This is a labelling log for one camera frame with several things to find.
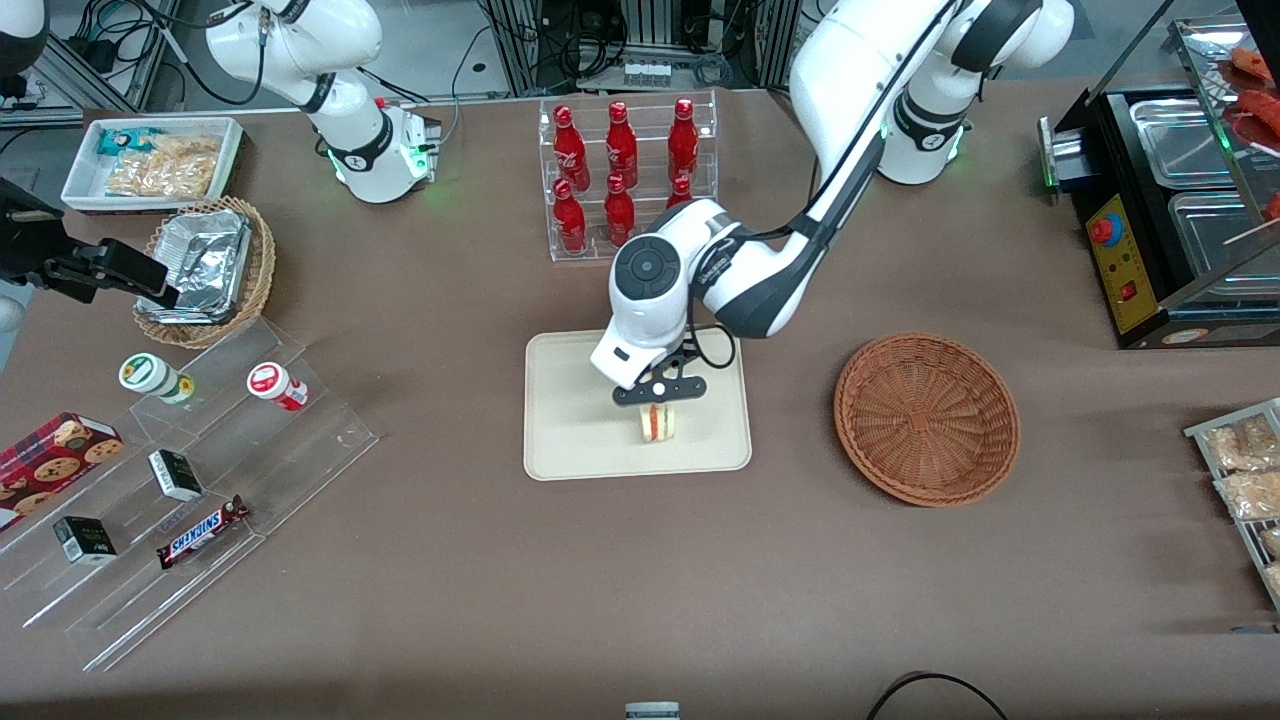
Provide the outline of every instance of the red switch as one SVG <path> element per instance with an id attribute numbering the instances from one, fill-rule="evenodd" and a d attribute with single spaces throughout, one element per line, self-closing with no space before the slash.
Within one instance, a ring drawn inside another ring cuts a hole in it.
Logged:
<path id="1" fill-rule="evenodd" d="M 1106 241 L 1111 240 L 1111 236 L 1114 233 L 1115 233 L 1115 225 L 1112 225 L 1111 220 L 1106 218 L 1100 218 L 1097 220 L 1093 220 L 1093 224 L 1089 225 L 1089 240 L 1097 242 L 1098 245 L 1102 245 Z"/>

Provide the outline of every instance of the red bottle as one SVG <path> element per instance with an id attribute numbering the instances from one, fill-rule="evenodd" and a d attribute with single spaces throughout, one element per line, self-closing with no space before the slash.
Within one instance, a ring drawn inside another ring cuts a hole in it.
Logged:
<path id="1" fill-rule="evenodd" d="M 568 179 L 577 192 L 591 187 L 591 172 L 586 169 L 586 143 L 573 127 L 573 113 L 559 105 L 552 113 L 556 119 L 556 164 L 561 177 Z"/>
<path id="2" fill-rule="evenodd" d="M 689 202 L 692 199 L 694 196 L 689 195 L 689 176 L 676 176 L 676 179 L 671 181 L 671 197 L 667 199 L 667 208 Z"/>
<path id="3" fill-rule="evenodd" d="M 680 176 L 698 174 L 698 128 L 694 127 L 694 101 L 676 100 L 676 122 L 667 136 L 667 176 L 676 182 Z"/>
<path id="4" fill-rule="evenodd" d="M 604 217 L 609 223 L 609 242 L 622 247 L 636 227 L 636 206 L 627 195 L 626 181 L 620 173 L 609 176 L 609 196 L 604 199 Z"/>
<path id="5" fill-rule="evenodd" d="M 586 251 L 586 217 L 582 215 L 582 206 L 564 178 L 556 178 L 552 192 L 556 193 L 552 214 L 556 215 L 556 232 L 561 236 L 561 245 L 564 246 L 564 252 L 581 255 Z"/>
<path id="6" fill-rule="evenodd" d="M 609 172 L 621 174 L 627 187 L 635 187 L 640 182 L 640 158 L 636 131 L 627 122 L 626 102 L 609 102 L 609 135 L 604 146 L 609 151 Z"/>

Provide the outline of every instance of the brown table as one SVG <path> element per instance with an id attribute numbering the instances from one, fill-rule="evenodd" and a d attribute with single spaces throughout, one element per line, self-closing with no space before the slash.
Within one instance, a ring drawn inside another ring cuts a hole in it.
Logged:
<path id="1" fill-rule="evenodd" d="M 1076 92 L 988 86 L 945 177 L 873 184 L 791 325 L 745 345 L 745 470 L 568 483 L 521 468 L 524 348 L 602 327 L 607 268 L 547 258 L 536 104 L 467 106 L 442 181 L 388 206 L 333 181 L 303 117 L 242 115 L 237 192 L 279 242 L 266 314 L 385 439 L 106 674 L 0 609 L 0 716 L 861 717 L 933 669 L 1019 717 L 1275 717 L 1280 638 L 1228 633 L 1274 615 L 1180 429 L 1280 395 L 1277 355 L 1112 348 L 1069 205 L 1034 195 L 1034 119 Z M 721 109 L 721 197 L 773 227 L 812 151 L 763 92 Z M 123 413 L 132 351 L 189 357 L 128 306 L 38 296 L 0 441 Z M 836 441 L 841 365 L 906 329 L 975 348 L 1019 402 L 1018 468 L 978 505 L 904 506 Z M 947 714 L 988 716 L 916 685 L 882 717 Z"/>

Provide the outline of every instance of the yellow control panel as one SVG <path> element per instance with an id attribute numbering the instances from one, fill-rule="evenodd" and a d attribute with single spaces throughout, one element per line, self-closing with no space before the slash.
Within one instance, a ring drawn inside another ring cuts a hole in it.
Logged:
<path id="1" fill-rule="evenodd" d="M 1102 287 L 1107 292 L 1116 328 L 1126 333 L 1157 313 L 1156 293 L 1129 232 L 1129 217 L 1120 196 L 1115 196 L 1084 225 L 1098 263 Z"/>

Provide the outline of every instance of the wicker basket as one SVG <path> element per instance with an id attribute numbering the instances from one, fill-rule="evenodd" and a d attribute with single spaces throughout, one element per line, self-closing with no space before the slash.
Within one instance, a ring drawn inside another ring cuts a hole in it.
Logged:
<path id="1" fill-rule="evenodd" d="M 234 318 L 221 325 L 161 325 L 147 320 L 134 310 L 133 320 L 151 340 L 166 345 L 179 345 L 188 350 L 204 350 L 244 320 L 261 313 L 262 306 L 266 305 L 266 296 L 271 292 L 271 273 L 275 272 L 275 240 L 271 238 L 271 228 L 266 227 L 262 215 L 252 205 L 236 197 L 219 197 L 186 208 L 182 213 L 212 213 L 215 210 L 236 210 L 243 213 L 253 223 L 250 256 L 244 261 L 244 279 L 241 286 L 241 309 Z M 151 241 L 147 242 L 147 254 L 155 254 L 159 240 L 160 228 L 156 228 L 156 232 L 151 233 Z"/>
<path id="2" fill-rule="evenodd" d="M 1018 409 L 1005 382 L 941 337 L 899 333 L 865 345 L 840 374 L 835 411 L 854 465 L 915 505 L 975 502 L 1018 457 Z"/>

